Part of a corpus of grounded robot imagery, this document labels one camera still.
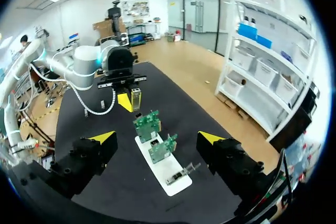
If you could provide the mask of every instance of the yellow block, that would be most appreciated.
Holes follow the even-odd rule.
[[[110,131],[110,132],[107,132],[107,133],[104,133],[104,134],[101,134],[101,135],[98,135],[98,136],[93,136],[93,137],[90,137],[89,139],[94,139],[96,141],[99,141],[100,144],[102,144],[106,139],[108,139],[115,131]]]
[[[218,140],[226,139],[226,138],[222,138],[220,136],[211,135],[211,134],[203,132],[203,131],[199,131],[199,133],[201,133],[212,145],[214,145],[214,142],[216,142]]]
[[[128,98],[127,93],[118,94],[118,103],[125,109],[127,109],[129,112],[131,113],[133,112],[132,104],[130,102],[130,99]]]

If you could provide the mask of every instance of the person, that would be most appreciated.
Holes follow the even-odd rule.
[[[20,43],[22,44],[23,48],[19,52],[22,53],[30,44],[30,42],[28,41],[28,36],[22,36]]]

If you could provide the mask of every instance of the white cable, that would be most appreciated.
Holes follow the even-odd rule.
[[[35,68],[35,66],[34,66],[33,64],[30,64],[30,66],[31,66],[32,69],[37,73],[38,76],[40,76],[42,79],[44,79],[44,80],[46,80],[46,81],[51,81],[51,82],[55,82],[55,81],[65,81],[65,82],[67,82],[67,83],[71,86],[71,88],[74,90],[74,92],[75,92],[75,94],[76,94],[78,100],[80,101],[80,103],[81,103],[81,104],[83,105],[83,107],[84,107],[85,109],[87,109],[87,111],[89,111],[91,114],[94,114],[94,115],[105,115],[105,114],[109,113],[109,112],[112,110],[112,108],[113,108],[113,106],[114,106],[114,103],[115,103],[115,101],[116,101],[116,95],[115,95],[116,93],[115,93],[115,90],[114,90],[114,89],[112,89],[113,96],[112,96],[112,103],[111,103],[111,106],[110,106],[106,111],[104,111],[104,112],[95,112],[95,111],[89,109],[89,108],[85,105],[85,103],[83,102],[83,100],[82,100],[81,97],[79,96],[79,93],[78,93],[77,89],[74,87],[74,85],[72,84],[72,82],[67,81],[67,80],[65,80],[65,79],[49,79],[49,78],[46,78],[46,77],[44,77],[44,76],[43,76],[43,75],[42,75],[42,74]]]
[[[25,111],[27,108],[29,108],[29,106],[30,106],[30,104],[32,103],[32,100],[33,100],[34,87],[33,87],[33,80],[31,78],[31,74],[30,74],[30,68],[28,68],[28,72],[29,72],[29,80],[30,80],[30,92],[31,92],[30,99],[29,99],[28,104],[23,109],[20,109],[19,112]]]

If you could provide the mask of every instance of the white shelf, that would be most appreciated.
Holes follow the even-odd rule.
[[[249,114],[269,135],[274,131],[274,113],[271,108],[260,102],[259,97],[255,95],[251,89],[243,87],[237,97],[233,97],[227,93],[223,86],[219,87],[219,91],[241,107],[247,114]]]
[[[283,56],[281,56],[280,54],[278,54],[277,52],[275,52],[274,50],[272,49],[269,49],[267,47],[264,47],[263,45],[259,44],[258,42],[252,40],[252,39],[249,39],[245,36],[242,36],[240,34],[236,34],[235,35],[235,38],[236,39],[239,39],[241,41],[244,41],[246,43],[249,43],[250,45],[264,51],[265,53],[271,55],[272,57],[276,58],[277,60],[279,60],[282,64],[284,64],[286,67],[288,67],[290,70],[292,70],[295,74],[297,74],[301,80],[303,82],[307,82],[307,76],[302,73],[300,71],[300,69],[298,69],[294,64],[292,64],[291,62],[289,62],[288,60],[286,60]]]
[[[309,31],[306,28],[301,27],[292,18],[287,16],[285,13],[279,10],[276,10],[275,8],[272,8],[268,5],[261,4],[261,3],[258,3],[252,0],[235,0],[235,1],[241,3],[246,8],[256,10],[258,12],[264,13],[268,16],[271,16],[273,18],[276,18],[277,20],[280,20],[286,23],[288,26],[294,28],[295,30],[303,34],[308,39],[315,39],[311,31]]]
[[[274,93],[274,90],[266,87],[264,84],[258,81],[250,72],[245,71],[239,66],[236,66],[232,61],[228,61],[227,64],[232,70],[249,80],[251,83],[260,88],[264,93],[270,96],[273,100],[275,100],[284,110],[286,110],[287,113],[291,112],[291,108],[288,107],[288,105],[280,97],[278,97],[277,94]]]

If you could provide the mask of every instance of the desk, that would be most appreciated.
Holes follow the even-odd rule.
[[[152,35],[153,35],[154,39],[161,39],[160,24],[161,24],[161,22],[143,23],[143,24],[132,25],[132,26],[126,27],[126,29],[127,29],[127,33],[129,35],[134,34],[134,33],[131,33],[130,30],[135,29],[135,28],[140,28],[141,29],[141,33],[145,33],[146,34],[147,33],[146,27],[154,25],[155,32],[152,33]]]
[[[185,221],[195,224],[218,224],[234,216],[241,199],[233,195],[222,179],[213,176],[196,150],[197,132],[202,130],[222,137],[229,134],[172,80],[150,63],[134,66],[134,73],[146,74],[140,84],[141,113],[158,110],[162,136],[178,134],[174,156],[185,167],[201,162],[190,174],[192,185],[169,197],[144,160],[134,141],[136,131],[129,113],[117,103],[103,116],[84,116],[84,109],[72,90],[62,100],[56,131],[56,160],[66,155],[72,141],[116,131],[118,146],[101,176],[95,176],[80,195],[72,200],[105,215],[148,222]],[[85,104],[101,111],[111,104],[112,90],[97,88],[99,78],[88,91],[80,91]]]

